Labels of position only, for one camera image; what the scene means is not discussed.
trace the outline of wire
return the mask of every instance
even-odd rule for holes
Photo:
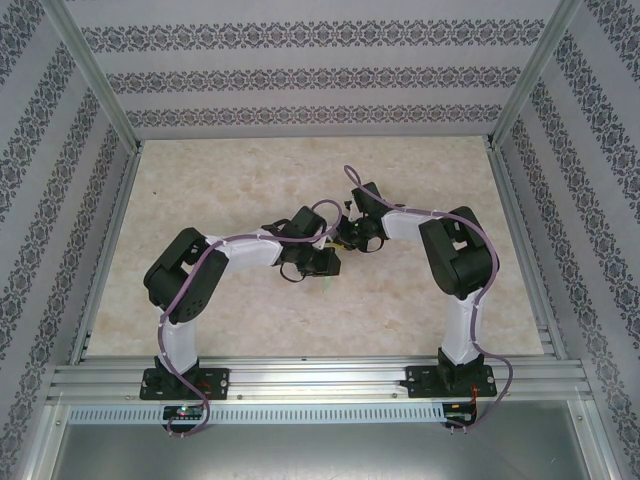
[[[471,414],[471,416],[476,415],[478,413],[478,387],[476,387],[475,383],[471,384],[471,402],[470,405],[473,405],[473,413]]]
[[[495,402],[491,404],[491,406],[487,409],[484,415],[482,415],[482,417],[480,417],[474,424],[468,427],[464,427],[461,424],[459,424],[458,429],[466,432],[467,430],[472,430],[478,427],[495,412],[495,409],[500,405],[500,402],[502,402],[502,399],[505,397],[505,395],[509,391],[509,387],[511,387],[511,383],[513,382],[513,365],[511,365],[511,362],[509,362],[509,360],[503,355],[490,353],[485,349],[483,349],[478,343],[478,338],[476,334],[476,322],[478,318],[478,308],[480,305],[480,300],[482,299],[482,297],[486,295],[489,288],[491,288],[491,285],[493,285],[493,282],[496,279],[496,275],[498,274],[498,254],[496,253],[496,249],[493,247],[493,244],[491,243],[491,240],[489,240],[489,237],[487,236],[487,234],[472,221],[464,217],[461,217],[459,215],[454,215],[453,213],[449,213],[449,212],[439,212],[436,210],[430,211],[430,210],[419,210],[417,208],[399,207],[397,205],[387,202],[386,200],[379,197],[375,193],[364,188],[364,185],[362,185],[358,172],[356,172],[356,170],[351,165],[344,166],[344,173],[347,175],[349,180],[351,180],[360,190],[362,190],[365,194],[369,195],[374,200],[385,205],[386,207],[391,208],[393,210],[399,210],[405,213],[414,213],[416,215],[450,218],[451,220],[462,223],[463,225],[466,225],[467,227],[471,228],[474,232],[476,232],[480,236],[480,238],[482,238],[484,243],[487,245],[487,249],[489,250],[489,255],[491,256],[491,276],[489,277],[487,284],[482,288],[478,296],[473,301],[473,310],[471,312],[471,326],[470,326],[471,343],[476,348],[476,350],[478,350],[478,352],[483,354],[485,357],[493,358],[495,360],[499,360],[502,363],[504,363],[507,367],[509,374],[507,377],[507,381],[505,382],[504,387],[502,388],[502,391],[498,395],[498,398],[496,398]]]
[[[198,433],[199,431],[201,431],[203,428],[205,428],[209,423],[209,419],[211,418],[211,404],[209,403],[209,399],[206,397],[204,393],[202,393],[191,382],[189,382],[189,380],[184,378],[180,374],[180,372],[178,372],[176,367],[171,362],[169,355],[167,354],[167,349],[165,347],[164,338],[163,338],[164,327],[167,323],[167,320],[169,319],[169,316],[176,309],[176,307],[184,297],[185,293],[189,289],[189,286],[193,282],[193,278],[195,277],[196,273],[198,273],[198,270],[200,270],[200,268],[202,267],[202,264],[207,259],[207,257],[211,254],[211,252],[213,252],[220,245],[223,245],[228,242],[235,242],[237,240],[256,239],[256,240],[274,240],[276,242],[288,242],[288,243],[315,243],[323,237],[326,237],[328,235],[333,235],[334,233],[336,233],[338,229],[338,225],[340,225],[340,220],[342,219],[342,208],[340,207],[340,204],[338,202],[327,198],[327,199],[316,202],[313,205],[313,207],[311,207],[311,209],[315,210],[317,207],[324,204],[333,205],[338,209],[338,218],[334,222],[334,224],[331,226],[331,228],[329,228],[327,231],[323,231],[322,233],[319,233],[317,235],[314,235],[313,237],[308,237],[308,238],[285,238],[285,237],[277,237],[274,235],[256,235],[256,234],[248,234],[248,233],[241,234],[241,235],[233,235],[231,237],[218,240],[217,242],[209,245],[207,249],[202,253],[198,261],[193,265],[191,272],[189,272],[189,275],[187,276],[186,280],[182,284],[182,287],[180,287],[178,294],[173,298],[173,300],[171,301],[167,309],[160,315],[160,322],[158,323],[158,346],[160,348],[160,354],[162,355],[164,365],[173,374],[173,376],[175,376],[180,381],[180,383],[182,383],[185,387],[187,387],[189,390],[195,393],[198,396],[198,398],[202,400],[202,404],[204,405],[206,414],[205,414],[204,420],[200,424],[193,427],[188,432],[175,432],[171,430],[171,423],[173,421],[173,418],[169,419],[169,421],[167,422],[167,431],[169,432],[170,437],[173,437],[173,436],[177,436],[179,438],[190,437]]]
[[[382,247],[384,247],[384,240],[381,238],[380,239],[380,245],[378,245],[378,248],[376,248],[375,250],[365,250],[362,253],[375,253],[375,252],[379,252],[380,250],[382,250]]]
[[[282,278],[284,278],[287,282],[291,282],[291,283],[300,283],[302,280],[304,280],[305,278],[307,278],[306,275],[302,275],[302,277],[299,280],[294,280],[292,278],[287,277],[284,274],[284,271],[282,270],[284,268],[284,263],[282,265],[280,265],[280,276]]]

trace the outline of wall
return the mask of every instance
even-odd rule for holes
[[[69,360],[128,160],[41,5],[0,0],[0,479]]]
[[[584,2],[502,146],[554,314],[640,478],[640,2]]]
[[[67,3],[141,139],[490,133],[556,4]]]

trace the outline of aluminum frame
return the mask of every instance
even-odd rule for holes
[[[492,137],[497,145],[502,145],[509,135],[509,130],[581,4],[580,0],[560,0],[549,18],[540,40],[496,121]]]
[[[41,4],[109,117],[127,152],[135,152],[140,140],[107,77],[100,69],[84,35],[69,12],[66,2],[64,0],[42,0]]]
[[[113,255],[116,251],[118,237],[120,236],[120,229],[122,228],[127,206],[129,205],[129,197],[131,197],[131,191],[133,190],[133,184],[138,173],[138,166],[140,165],[140,158],[142,157],[143,149],[144,142],[136,147],[135,152],[131,156],[131,162],[127,165],[124,185],[116,199],[115,215],[113,217],[113,221],[109,225],[109,232],[107,233],[105,240],[106,248],[103,249],[103,253],[98,260],[96,281],[91,286],[89,299],[87,301],[88,308],[85,310],[84,316],[80,322],[77,340],[75,345],[73,345],[73,350],[71,352],[70,363],[72,364],[80,363],[80,360],[84,356],[87,343],[91,336],[91,329],[93,328],[98,315],[100,300],[102,300],[102,293],[104,292],[104,287],[107,284],[109,269],[111,268]]]
[[[592,479],[620,478],[611,448],[593,401],[586,373],[579,360],[554,356],[510,357],[514,382],[507,402],[531,400],[566,401],[574,420],[580,448]],[[489,361],[499,389],[507,369]],[[359,358],[201,358],[206,367],[230,369],[229,399],[212,402],[226,405],[415,405],[407,390],[398,385],[409,365],[436,365],[434,357]],[[151,357],[93,357],[80,365],[58,366],[54,372],[43,419],[27,461],[23,479],[49,479],[62,446],[64,428],[74,406],[170,405],[176,402],[145,402],[138,398],[140,379]],[[425,399],[425,403],[465,401]],[[490,403],[492,398],[479,399]]]
[[[500,149],[497,148],[494,143],[491,143],[488,137],[485,137],[485,149],[489,157],[489,164],[491,165],[493,177],[496,181],[500,203],[505,212],[507,226],[511,234],[516,258],[518,259],[520,270],[524,277],[525,288],[527,289],[536,323],[539,327],[541,326],[547,329],[546,333],[549,335],[549,340],[553,346],[556,357],[560,360],[566,360],[569,357],[560,335],[560,329],[553,315],[542,276],[538,270],[533,247],[531,246],[524,220],[518,208],[518,201],[513,190],[513,185],[509,180],[509,175],[507,174],[504,158],[502,158]],[[546,338],[541,336],[540,340],[543,342],[544,348]]]

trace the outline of marble floor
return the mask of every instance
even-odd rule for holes
[[[180,230],[245,233],[321,198],[348,200],[345,163],[393,203],[470,206],[501,260],[480,340],[495,352],[542,353],[482,139],[354,137],[146,142],[88,354],[156,354],[142,279]],[[331,207],[320,213],[334,218]],[[197,320],[199,354],[435,354],[446,298],[423,247],[390,241],[375,254],[339,255],[340,276],[328,283],[291,284],[271,267],[223,277]]]

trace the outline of black mounting bracket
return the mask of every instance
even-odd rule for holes
[[[325,231],[327,221],[311,210],[302,207],[289,220],[282,219],[262,229],[276,237],[305,238],[314,236],[318,230]],[[282,252],[274,265],[293,263],[302,277],[331,277],[340,274],[340,259],[335,248],[316,250],[310,243],[294,243],[281,241]]]
[[[380,196],[378,187],[373,182],[363,185],[363,188],[378,197]],[[362,217],[351,222],[347,216],[343,215],[338,225],[338,234],[333,239],[333,242],[341,245],[346,250],[358,249],[363,253],[377,252],[382,248],[384,242],[389,240],[382,226],[382,217],[391,209],[371,198],[360,188],[353,189],[351,196],[353,200],[344,202],[344,206],[347,210],[350,210],[352,202],[355,202],[358,210],[362,213]],[[369,250],[369,240],[374,238],[380,239],[380,245],[375,250]]]
[[[438,349],[438,365],[416,365],[405,369],[409,398],[460,398],[471,397],[475,386],[478,397],[495,397],[498,394],[493,369],[484,365],[480,355],[466,365],[454,365]]]
[[[166,310],[189,275],[182,264],[195,264],[208,247],[207,238],[195,228],[182,230],[144,276],[151,303]],[[211,252],[169,315],[172,324],[189,322],[204,310],[228,263],[224,253]]]
[[[142,376],[141,400],[200,400],[155,357],[155,368],[147,368]],[[226,400],[229,391],[228,368],[200,368],[200,362],[182,376],[209,400]]]
[[[459,207],[449,213],[480,227],[469,207]],[[418,228],[433,279],[440,290],[464,300],[487,284],[492,272],[491,254],[473,229],[448,218],[429,220]]]

